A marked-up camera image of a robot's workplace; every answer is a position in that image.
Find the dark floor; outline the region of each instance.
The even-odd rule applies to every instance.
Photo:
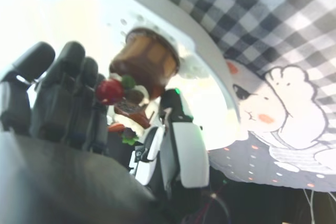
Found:
[[[110,156],[128,167],[134,147],[121,144],[116,134],[110,134]],[[202,207],[187,216],[183,224],[310,224],[310,208],[302,189],[241,183],[227,179],[211,169],[209,190],[217,192],[230,212],[227,219],[220,205],[204,198]],[[326,193],[315,193],[316,224],[336,223],[336,203]]]

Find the red cherry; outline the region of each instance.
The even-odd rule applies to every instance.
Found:
[[[114,105],[120,102],[124,96],[121,82],[111,79],[103,80],[96,90],[97,100],[104,105]]]

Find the checkered tablecloth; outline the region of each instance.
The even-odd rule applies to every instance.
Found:
[[[336,0],[170,1],[233,74],[244,141],[211,164],[237,181],[336,191]]]

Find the cartoon eye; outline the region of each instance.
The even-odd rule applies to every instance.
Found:
[[[238,85],[233,85],[233,89],[236,92],[236,95],[241,100],[246,100],[251,94]]]

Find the cartoon bunny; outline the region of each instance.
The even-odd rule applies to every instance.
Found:
[[[336,174],[336,141],[319,140],[327,120],[307,74],[296,66],[278,67],[262,79],[238,62],[227,64],[239,100],[240,140],[255,135],[275,163],[292,172]]]

